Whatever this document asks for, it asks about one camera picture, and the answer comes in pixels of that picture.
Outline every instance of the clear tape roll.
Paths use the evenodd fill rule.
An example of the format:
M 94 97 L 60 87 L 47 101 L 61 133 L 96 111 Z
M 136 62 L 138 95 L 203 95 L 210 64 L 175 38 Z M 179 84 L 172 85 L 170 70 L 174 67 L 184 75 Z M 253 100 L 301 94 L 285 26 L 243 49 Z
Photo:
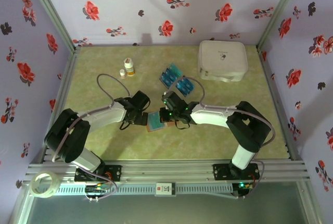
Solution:
M 60 178 L 53 172 L 42 171 L 36 174 L 29 185 L 30 193 L 39 198 L 48 198 L 54 195 L 57 190 L 60 188 Z M 49 188 L 42 192 L 46 185 L 49 185 Z

